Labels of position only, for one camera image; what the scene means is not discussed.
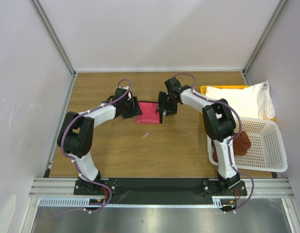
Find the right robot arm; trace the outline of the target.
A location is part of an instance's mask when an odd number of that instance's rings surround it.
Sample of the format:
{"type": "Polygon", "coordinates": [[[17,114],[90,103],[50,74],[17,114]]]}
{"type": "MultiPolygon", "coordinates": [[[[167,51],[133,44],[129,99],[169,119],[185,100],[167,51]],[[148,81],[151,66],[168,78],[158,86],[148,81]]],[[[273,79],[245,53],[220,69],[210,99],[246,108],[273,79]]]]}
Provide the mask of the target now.
{"type": "Polygon", "coordinates": [[[159,92],[158,112],[169,116],[177,113],[178,104],[188,105],[202,113],[207,136],[213,141],[218,159],[218,189],[223,195],[231,194],[240,182],[236,171],[233,136],[236,122],[225,99],[208,98],[188,85],[182,86],[175,78],[165,81],[166,92],[159,92]]]}

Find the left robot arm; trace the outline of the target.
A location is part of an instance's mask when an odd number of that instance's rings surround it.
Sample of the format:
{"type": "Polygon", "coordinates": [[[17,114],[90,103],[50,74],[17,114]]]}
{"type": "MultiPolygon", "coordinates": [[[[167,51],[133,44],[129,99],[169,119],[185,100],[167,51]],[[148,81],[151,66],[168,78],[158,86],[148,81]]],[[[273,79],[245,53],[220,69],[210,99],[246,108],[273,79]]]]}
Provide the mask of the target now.
{"type": "Polygon", "coordinates": [[[57,138],[57,146],[65,157],[71,159],[78,171],[75,193],[84,191],[97,194],[101,188],[105,188],[90,153],[94,129],[118,116],[127,119],[140,114],[142,111],[138,98],[129,87],[117,87],[114,95],[93,109],[79,113],[70,111],[66,114],[57,138]]]}

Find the pink cloth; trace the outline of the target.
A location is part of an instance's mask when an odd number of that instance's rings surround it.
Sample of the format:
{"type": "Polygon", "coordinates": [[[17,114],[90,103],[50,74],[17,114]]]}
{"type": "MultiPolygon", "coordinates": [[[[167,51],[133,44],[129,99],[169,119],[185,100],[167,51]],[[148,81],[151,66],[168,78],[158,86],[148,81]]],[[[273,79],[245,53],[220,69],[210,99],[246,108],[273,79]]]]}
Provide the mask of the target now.
{"type": "Polygon", "coordinates": [[[140,101],[139,107],[142,114],[136,117],[137,124],[162,124],[162,114],[158,109],[158,102],[140,101]]]}

